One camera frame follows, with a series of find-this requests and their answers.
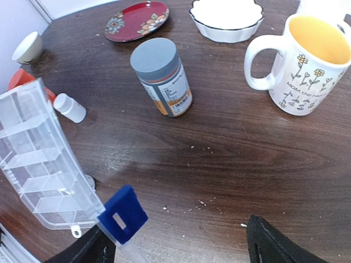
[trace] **jar lid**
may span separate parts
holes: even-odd
[[[179,57],[176,45],[167,38],[153,38],[137,46],[131,55],[131,66],[146,81],[170,76],[177,68]]]

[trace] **spice jar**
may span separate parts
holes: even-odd
[[[178,117],[190,107],[193,96],[176,45],[166,38],[154,38],[137,46],[132,68],[158,110]]]

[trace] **small white bowl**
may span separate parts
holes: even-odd
[[[209,38],[215,42],[222,42],[222,43],[237,43],[242,42],[250,39],[258,30],[259,26],[263,21],[263,16],[253,25],[244,27],[244,28],[237,28],[237,29],[221,29],[215,28],[204,23],[198,21],[193,14],[192,10],[194,9],[194,4],[199,0],[193,1],[193,8],[189,10],[189,14],[193,19],[197,29],[199,29],[200,33],[204,36]]]
[[[43,42],[37,31],[30,33],[18,45],[12,55],[12,60],[20,64],[31,64],[36,61],[43,51]]]

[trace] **floral plate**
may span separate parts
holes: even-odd
[[[114,15],[105,28],[105,36],[114,42],[129,42],[151,34],[169,16],[168,7],[160,2],[143,2]]]

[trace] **wood grain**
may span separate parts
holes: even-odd
[[[249,262],[240,224],[251,214],[329,262],[349,262],[350,73],[311,115],[290,116],[246,84],[250,41],[211,42],[192,22],[190,0],[163,2],[170,20],[146,39],[167,37],[178,47],[194,95],[179,118],[158,112],[130,67],[145,39],[116,44],[103,36],[131,1],[54,21],[43,34],[46,52],[26,68],[88,108],[81,124],[59,118],[83,170],[98,180],[99,197],[135,188],[150,217],[135,242],[150,262]],[[256,36],[280,35],[298,3],[259,2],[265,20]],[[255,59],[255,76],[270,71],[274,56]],[[74,241],[70,231],[41,226],[0,178],[0,221],[30,252],[45,260]]]

